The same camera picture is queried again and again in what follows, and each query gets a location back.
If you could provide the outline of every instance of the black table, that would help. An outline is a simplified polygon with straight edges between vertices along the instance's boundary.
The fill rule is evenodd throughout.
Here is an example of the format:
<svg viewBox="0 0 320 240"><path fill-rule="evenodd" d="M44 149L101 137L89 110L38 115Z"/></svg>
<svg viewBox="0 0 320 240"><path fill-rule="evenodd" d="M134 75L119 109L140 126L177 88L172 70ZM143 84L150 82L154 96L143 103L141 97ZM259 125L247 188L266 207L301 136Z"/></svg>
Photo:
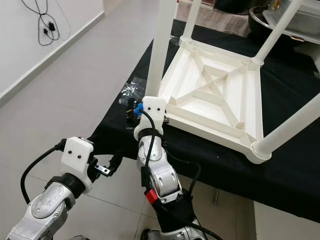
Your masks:
<svg viewBox="0 0 320 240"><path fill-rule="evenodd" d="M181 36L185 23L175 20L172 34ZM250 39L196 26L192 38L209 45L253 57L261 47ZM133 77L147 79L151 56L147 48ZM165 70L178 46L170 43ZM320 79L310 57L295 53L287 45L276 45L261 68L263 131L266 136L320 92ZM96 154L115 154L125 146L124 155L137 158L138 143L133 130L126 130L126 106L118 103L106 113L91 136ZM165 125L164 138L175 156L201 164L199 180L268 206L320 223L320 120L272 153L260 165L249 162L239 152ZM169 159L176 171L193 177L194 168Z"/></svg>

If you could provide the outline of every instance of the table leg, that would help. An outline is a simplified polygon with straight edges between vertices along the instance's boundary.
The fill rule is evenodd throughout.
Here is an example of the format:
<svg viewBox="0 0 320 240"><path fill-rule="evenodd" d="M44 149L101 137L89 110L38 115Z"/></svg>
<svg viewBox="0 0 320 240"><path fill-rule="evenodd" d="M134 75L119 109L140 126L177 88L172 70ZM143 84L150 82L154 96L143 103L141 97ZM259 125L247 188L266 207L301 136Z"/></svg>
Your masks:
<svg viewBox="0 0 320 240"><path fill-rule="evenodd" d="M220 193L220 189L219 188L213 189L213 200L212 200L212 203L215 206L218 205L219 193Z"/></svg>

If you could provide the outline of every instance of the blue part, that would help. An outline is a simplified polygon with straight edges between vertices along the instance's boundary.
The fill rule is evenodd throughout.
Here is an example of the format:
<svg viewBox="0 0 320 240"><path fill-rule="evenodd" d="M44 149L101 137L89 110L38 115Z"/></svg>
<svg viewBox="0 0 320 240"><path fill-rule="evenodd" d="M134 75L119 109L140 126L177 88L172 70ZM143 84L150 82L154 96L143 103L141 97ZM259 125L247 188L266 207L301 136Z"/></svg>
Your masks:
<svg viewBox="0 0 320 240"><path fill-rule="evenodd" d="M133 112L139 116L142 115L142 112L140 110L144 109L144 105L142 104L142 102L138 103L138 106L136 107L136 109L133 110Z"/></svg>

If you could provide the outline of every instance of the red connector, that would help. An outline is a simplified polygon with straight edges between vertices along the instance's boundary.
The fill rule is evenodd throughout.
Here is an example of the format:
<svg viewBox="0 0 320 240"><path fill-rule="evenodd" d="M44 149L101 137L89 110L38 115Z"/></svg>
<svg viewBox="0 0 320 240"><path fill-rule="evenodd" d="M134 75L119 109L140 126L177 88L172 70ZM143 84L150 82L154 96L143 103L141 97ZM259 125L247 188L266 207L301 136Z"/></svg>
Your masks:
<svg viewBox="0 0 320 240"><path fill-rule="evenodd" d="M149 203L152 205L158 199L156 192L153 189L150 189L147 193L145 193L146 199L148 199Z"/></svg>

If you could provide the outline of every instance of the baseboard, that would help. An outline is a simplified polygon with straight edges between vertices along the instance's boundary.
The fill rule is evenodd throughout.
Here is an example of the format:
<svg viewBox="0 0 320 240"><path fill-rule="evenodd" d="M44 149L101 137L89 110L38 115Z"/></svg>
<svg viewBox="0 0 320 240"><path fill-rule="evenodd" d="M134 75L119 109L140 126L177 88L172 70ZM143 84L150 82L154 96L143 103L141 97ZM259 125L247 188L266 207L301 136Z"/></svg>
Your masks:
<svg viewBox="0 0 320 240"><path fill-rule="evenodd" d="M27 86L37 75L39 75L46 67L48 67L54 60L56 60L61 54L63 54L69 47L71 47L76 41L78 41L83 35L85 35L92 27L94 27L105 16L105 12L102 11L90 22L73 34L69 40L65 41L56 51L49 54L40 63L30 69L26 74L15 81L9 89L0 96L0 108L4 106L10 99L18 94L25 86Z"/></svg>

